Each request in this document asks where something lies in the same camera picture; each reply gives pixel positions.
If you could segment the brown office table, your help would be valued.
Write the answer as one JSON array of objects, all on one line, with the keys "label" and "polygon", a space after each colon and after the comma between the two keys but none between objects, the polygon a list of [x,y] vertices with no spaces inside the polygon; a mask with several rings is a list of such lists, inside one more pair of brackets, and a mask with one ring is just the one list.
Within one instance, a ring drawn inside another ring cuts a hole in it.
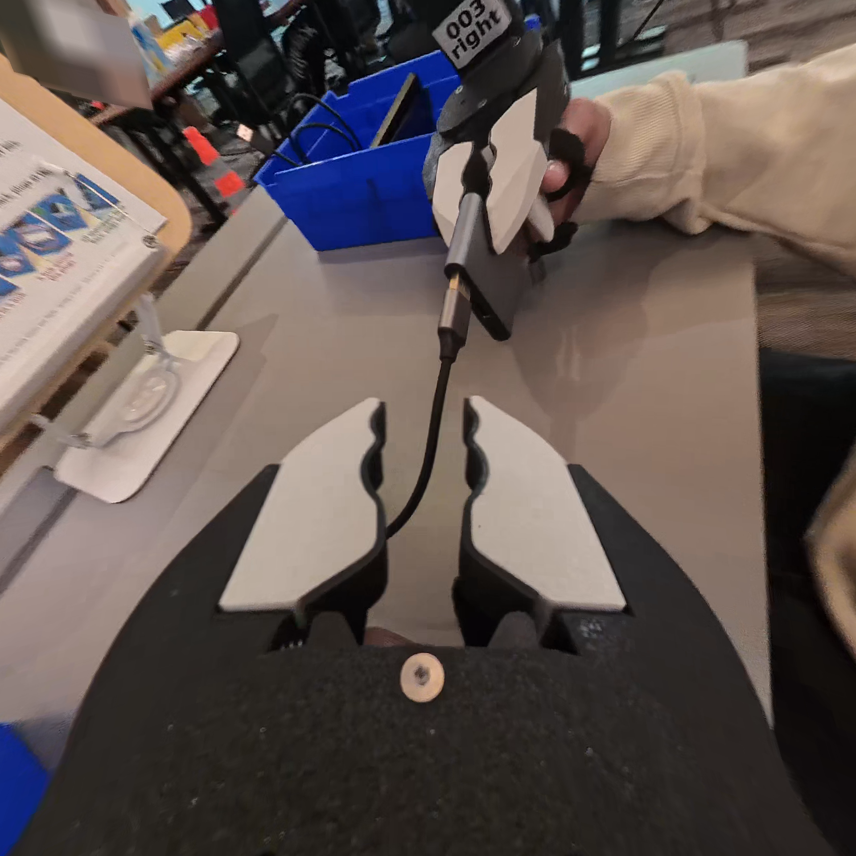
[{"label": "brown office table", "polygon": [[[222,30],[218,28],[212,31],[205,41],[179,62],[175,69],[151,87],[151,103],[144,105],[141,109],[153,111],[165,98],[171,97],[175,91],[184,88],[188,83],[197,79],[223,48]],[[101,128],[101,126],[117,122],[119,118],[137,109],[131,106],[112,104],[100,113],[89,117],[88,121],[93,126]]]}]

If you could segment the orange traffic cone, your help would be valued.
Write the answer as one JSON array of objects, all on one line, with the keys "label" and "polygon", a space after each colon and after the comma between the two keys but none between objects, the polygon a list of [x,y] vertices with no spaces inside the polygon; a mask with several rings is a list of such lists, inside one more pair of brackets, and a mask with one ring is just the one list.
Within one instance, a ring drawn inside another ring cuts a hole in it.
[{"label": "orange traffic cone", "polygon": [[187,126],[182,129],[182,133],[204,166],[206,177],[217,189],[219,195],[231,206],[240,205],[248,192],[247,185],[241,177],[226,163],[220,152],[198,128]]}]

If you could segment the wooden document stand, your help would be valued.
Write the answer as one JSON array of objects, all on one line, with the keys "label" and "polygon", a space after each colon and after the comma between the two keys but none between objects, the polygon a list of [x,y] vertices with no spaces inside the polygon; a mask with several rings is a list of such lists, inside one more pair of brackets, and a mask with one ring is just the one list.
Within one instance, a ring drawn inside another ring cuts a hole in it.
[{"label": "wooden document stand", "polygon": [[[107,503],[132,498],[152,475],[190,417],[219,379],[240,343],[234,333],[161,330],[152,285],[187,245],[191,218],[174,187],[75,112],[37,81],[17,74],[2,58],[2,101],[60,144],[166,217],[157,235],[160,253],[118,308],[27,402],[2,424],[2,472],[22,453],[18,438],[28,426],[59,450],[56,477]],[[83,361],[104,345],[117,322],[137,319],[142,356],[119,370],[116,388],[96,404],[81,426],[65,426],[42,412]]]}]

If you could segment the black trousers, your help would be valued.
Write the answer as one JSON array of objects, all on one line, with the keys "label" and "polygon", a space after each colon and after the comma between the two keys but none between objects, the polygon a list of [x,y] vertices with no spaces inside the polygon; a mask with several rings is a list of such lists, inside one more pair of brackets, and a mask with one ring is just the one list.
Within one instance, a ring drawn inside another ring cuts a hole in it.
[{"label": "black trousers", "polygon": [[806,543],[854,443],[854,362],[771,348],[758,358],[774,732],[815,824],[836,854],[854,854],[854,660]]}]

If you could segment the grey usb hub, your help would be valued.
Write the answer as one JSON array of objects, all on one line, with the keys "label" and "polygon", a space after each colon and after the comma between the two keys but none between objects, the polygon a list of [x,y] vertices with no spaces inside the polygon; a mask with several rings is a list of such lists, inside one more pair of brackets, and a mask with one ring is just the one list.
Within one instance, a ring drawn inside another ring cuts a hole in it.
[{"label": "grey usb hub", "polygon": [[527,287],[528,263],[513,252],[497,253],[490,240],[485,200],[466,193],[458,208],[444,267],[465,283],[473,314],[495,341],[505,342]]}]

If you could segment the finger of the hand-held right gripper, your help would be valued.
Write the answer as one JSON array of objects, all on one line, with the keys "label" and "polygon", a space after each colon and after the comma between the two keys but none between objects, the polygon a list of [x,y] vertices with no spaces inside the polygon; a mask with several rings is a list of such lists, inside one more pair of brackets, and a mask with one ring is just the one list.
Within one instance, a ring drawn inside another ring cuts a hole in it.
[{"label": "finger of the hand-held right gripper", "polygon": [[473,142],[452,145],[436,162],[432,193],[433,217],[446,246],[450,246],[461,201],[469,193],[484,194],[484,157]]},{"label": "finger of the hand-held right gripper", "polygon": [[508,250],[525,223],[534,229],[537,241],[551,240],[551,211],[541,193],[548,166],[543,144],[534,136],[537,90],[515,101],[490,131],[495,153],[490,168],[490,191],[486,200],[493,250]]}]

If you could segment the dark cable grey plug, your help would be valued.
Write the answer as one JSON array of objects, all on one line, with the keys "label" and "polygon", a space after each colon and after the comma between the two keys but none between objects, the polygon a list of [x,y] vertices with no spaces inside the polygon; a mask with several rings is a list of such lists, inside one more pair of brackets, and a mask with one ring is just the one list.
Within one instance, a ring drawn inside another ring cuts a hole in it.
[{"label": "dark cable grey plug", "polygon": [[386,539],[392,539],[412,519],[430,484],[444,415],[452,367],[465,346],[472,307],[469,290],[458,276],[449,281],[438,319],[439,369],[427,427],[424,456],[419,475],[404,508],[386,527]]}]

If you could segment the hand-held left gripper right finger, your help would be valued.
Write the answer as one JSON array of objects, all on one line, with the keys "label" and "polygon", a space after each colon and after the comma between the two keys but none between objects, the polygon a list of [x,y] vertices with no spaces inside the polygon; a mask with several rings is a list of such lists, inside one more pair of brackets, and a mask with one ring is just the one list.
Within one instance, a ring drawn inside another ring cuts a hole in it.
[{"label": "hand-held left gripper right finger", "polygon": [[622,612],[621,590],[571,472],[541,435],[480,395],[465,400],[461,576],[486,611]]}]

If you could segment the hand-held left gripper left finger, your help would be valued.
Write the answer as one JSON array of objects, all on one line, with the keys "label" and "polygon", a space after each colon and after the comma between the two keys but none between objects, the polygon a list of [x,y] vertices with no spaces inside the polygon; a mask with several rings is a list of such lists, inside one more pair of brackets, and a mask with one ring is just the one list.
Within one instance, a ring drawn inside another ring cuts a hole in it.
[{"label": "hand-held left gripper left finger", "polygon": [[223,612],[306,612],[385,544],[379,498],[386,411],[369,397],[281,460],[220,596]]}]

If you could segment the blue plastic bin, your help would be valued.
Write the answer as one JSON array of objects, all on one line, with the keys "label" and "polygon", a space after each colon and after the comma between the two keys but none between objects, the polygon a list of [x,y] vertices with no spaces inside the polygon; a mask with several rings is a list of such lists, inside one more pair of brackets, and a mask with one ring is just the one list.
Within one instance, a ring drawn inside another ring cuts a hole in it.
[{"label": "blue plastic bin", "polygon": [[[412,136],[370,143],[408,74],[422,84]],[[436,50],[327,91],[255,176],[316,251],[407,241],[436,234],[423,165],[436,123],[460,77]]]},{"label": "blue plastic bin", "polygon": [[9,723],[1,724],[1,854],[11,853],[44,796],[49,776]]}]

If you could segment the person's right hand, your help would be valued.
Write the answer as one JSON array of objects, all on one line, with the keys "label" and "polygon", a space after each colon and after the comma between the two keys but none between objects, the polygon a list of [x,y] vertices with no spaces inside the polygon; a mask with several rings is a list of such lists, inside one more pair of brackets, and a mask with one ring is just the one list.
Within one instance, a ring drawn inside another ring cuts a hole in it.
[{"label": "person's right hand", "polygon": [[571,99],[551,131],[549,162],[541,189],[556,212],[568,219],[594,177],[611,129],[609,110],[589,99]]}]

